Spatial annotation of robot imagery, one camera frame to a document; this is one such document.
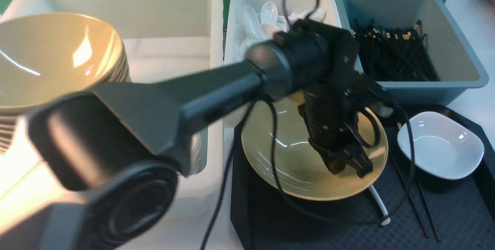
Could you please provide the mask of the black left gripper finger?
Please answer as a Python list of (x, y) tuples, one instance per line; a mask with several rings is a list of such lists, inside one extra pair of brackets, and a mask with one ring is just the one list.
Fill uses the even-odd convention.
[(346, 160), (349, 158), (348, 150), (344, 148), (340, 149), (318, 149), (318, 153), (322, 158), (325, 166), (329, 172), (333, 175), (337, 175), (342, 172), (346, 167)]
[(373, 171), (373, 163), (367, 156), (363, 147), (351, 141), (342, 149), (342, 157), (345, 164), (355, 169), (359, 178), (364, 178), (367, 174)]

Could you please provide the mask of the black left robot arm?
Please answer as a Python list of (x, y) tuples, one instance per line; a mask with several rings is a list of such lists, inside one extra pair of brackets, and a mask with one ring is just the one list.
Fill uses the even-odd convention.
[(348, 30), (296, 21), (248, 49), (245, 60), (154, 84), (110, 82), (43, 105), (17, 120), (26, 153), (1, 166), (2, 250), (113, 250), (153, 227), (190, 175), (192, 136), (249, 103), (269, 106), (314, 92), (305, 119), (328, 119), (334, 155), (358, 176), (372, 171), (357, 112), (394, 97), (354, 70)]

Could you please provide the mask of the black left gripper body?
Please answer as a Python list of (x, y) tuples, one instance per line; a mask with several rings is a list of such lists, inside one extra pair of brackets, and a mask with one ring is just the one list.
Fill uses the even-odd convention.
[(364, 74), (327, 76), (302, 90), (304, 103), (299, 114), (306, 124), (313, 148), (340, 149), (351, 142), (359, 143), (364, 151), (378, 145), (381, 136), (372, 122), (375, 139), (366, 141), (358, 132), (358, 114), (372, 105), (394, 108), (395, 98), (371, 77)]

